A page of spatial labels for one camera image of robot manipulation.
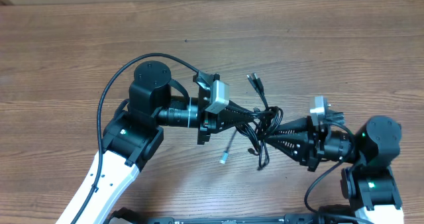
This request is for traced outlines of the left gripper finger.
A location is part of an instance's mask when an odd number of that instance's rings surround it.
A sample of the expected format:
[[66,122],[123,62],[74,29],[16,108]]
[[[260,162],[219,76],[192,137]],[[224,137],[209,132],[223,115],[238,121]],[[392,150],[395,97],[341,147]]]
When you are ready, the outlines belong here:
[[242,125],[244,123],[253,122],[254,117],[246,116],[246,117],[219,117],[217,119],[217,132],[220,133],[222,131],[226,131],[232,127],[236,127]]
[[237,105],[235,102],[233,101],[229,101],[229,104],[226,106],[226,109],[231,110],[231,111],[236,111],[245,115],[248,115],[250,117],[254,117],[254,118],[259,118],[260,114],[250,111],[248,109],[245,109],[244,107],[241,107],[240,105]]

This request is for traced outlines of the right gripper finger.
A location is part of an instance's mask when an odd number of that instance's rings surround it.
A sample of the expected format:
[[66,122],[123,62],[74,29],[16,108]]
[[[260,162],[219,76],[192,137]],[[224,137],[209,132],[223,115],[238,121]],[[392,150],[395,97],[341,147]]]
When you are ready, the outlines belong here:
[[280,124],[276,130],[275,133],[282,134],[282,133],[299,133],[308,131],[308,128],[311,126],[311,119],[310,117],[304,117],[300,119],[296,119],[294,121],[290,121],[284,124]]
[[269,136],[266,142],[291,159],[301,161],[305,157],[309,137],[307,133],[280,134]]

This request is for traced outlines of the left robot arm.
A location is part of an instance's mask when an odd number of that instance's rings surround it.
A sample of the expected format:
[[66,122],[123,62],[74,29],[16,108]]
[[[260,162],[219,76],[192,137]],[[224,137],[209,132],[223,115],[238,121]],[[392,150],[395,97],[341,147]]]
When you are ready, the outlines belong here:
[[199,93],[190,97],[165,63],[151,60],[135,68],[129,97],[102,131],[89,172],[59,223],[103,223],[158,150],[165,126],[197,129],[198,144],[205,144],[212,134],[258,118],[229,99],[219,75],[197,70],[194,81]]

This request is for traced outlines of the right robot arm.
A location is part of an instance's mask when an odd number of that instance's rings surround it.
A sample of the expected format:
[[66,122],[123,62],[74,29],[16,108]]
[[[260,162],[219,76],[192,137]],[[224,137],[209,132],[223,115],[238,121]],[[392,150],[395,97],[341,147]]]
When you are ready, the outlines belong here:
[[391,169],[400,140],[401,125],[387,116],[369,118],[356,134],[335,118],[306,117],[280,125],[266,143],[310,172],[325,161],[344,164],[341,190],[349,202],[319,209],[308,205],[308,214],[287,214],[284,223],[403,223]]

